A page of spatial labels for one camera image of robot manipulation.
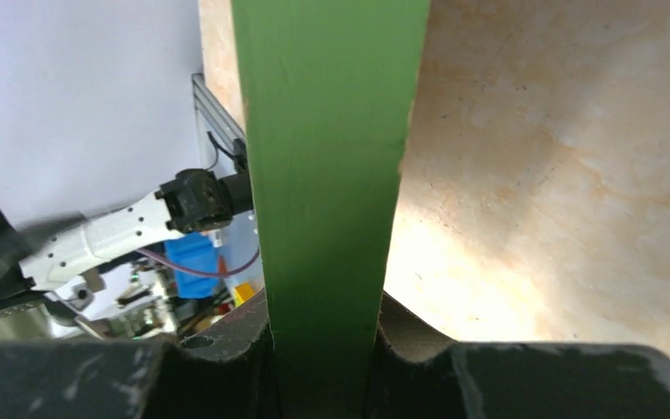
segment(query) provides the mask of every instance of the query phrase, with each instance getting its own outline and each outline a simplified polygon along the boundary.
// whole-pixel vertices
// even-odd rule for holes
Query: purple cable
[[[205,271],[197,271],[196,269],[191,269],[187,268],[185,266],[181,266],[179,264],[175,264],[171,262],[170,260],[164,258],[163,256],[155,253],[154,251],[149,251],[148,249],[138,249],[136,250],[139,254],[142,256],[146,256],[148,258],[151,258],[155,262],[158,262],[159,264],[164,264],[165,266],[175,269],[178,272],[183,272],[187,273],[189,275],[195,275],[196,277],[202,277],[202,278],[226,278],[232,275],[236,275],[242,271],[245,271],[246,269],[250,268],[250,266],[256,262],[256,259],[258,259],[258,256],[261,254],[260,249],[256,249],[256,254],[253,255],[252,258],[248,262],[246,262],[243,266],[240,266],[239,268],[235,268],[232,271],[227,271],[225,273],[221,272],[205,272]]]

